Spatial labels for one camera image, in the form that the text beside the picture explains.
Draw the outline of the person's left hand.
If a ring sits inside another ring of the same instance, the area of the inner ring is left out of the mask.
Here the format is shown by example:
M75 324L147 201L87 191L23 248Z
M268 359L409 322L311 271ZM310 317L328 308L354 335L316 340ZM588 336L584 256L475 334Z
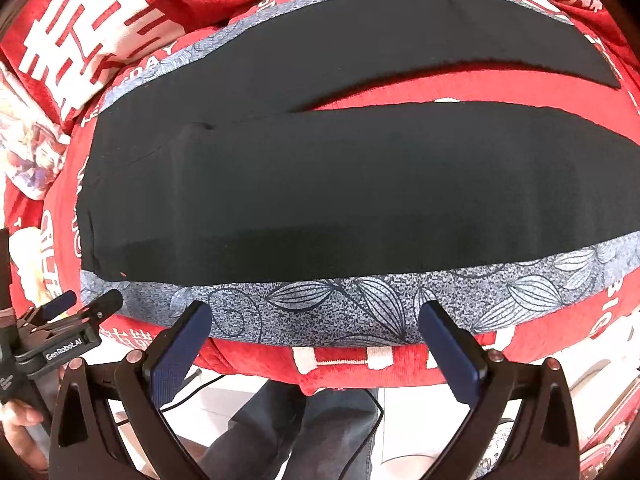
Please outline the person's left hand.
M20 400L2 405L1 425L4 436L16 455L36 474L46 474L48 463L27 429L42 422L42 415Z

